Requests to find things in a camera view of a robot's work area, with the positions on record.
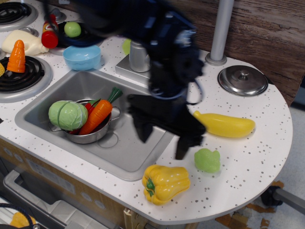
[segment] green toy vegetable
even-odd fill
[[[88,118],[88,111],[82,104],[73,101],[57,101],[49,108],[50,122],[63,130],[81,128]]]
[[[207,173],[215,173],[220,169],[220,154],[217,150],[200,149],[195,153],[196,168]]]

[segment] gray pole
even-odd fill
[[[233,10],[234,0],[219,0],[217,19],[211,52],[206,56],[210,65],[220,66],[226,63],[225,43]]]

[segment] toy banana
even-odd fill
[[[255,122],[248,118],[237,118],[222,114],[201,114],[193,116],[206,127],[206,131],[223,137],[245,137],[255,128]]]

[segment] black cable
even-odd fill
[[[20,212],[21,214],[24,215],[24,217],[28,220],[29,224],[30,224],[30,228],[34,229],[34,224],[32,219],[30,218],[30,216],[28,215],[28,213],[21,207],[15,206],[13,204],[3,204],[0,203],[0,208],[12,208],[14,210],[17,210],[18,212]]]

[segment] toy green apple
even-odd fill
[[[69,21],[64,27],[65,34],[70,37],[78,37],[81,34],[81,26],[75,21]]]

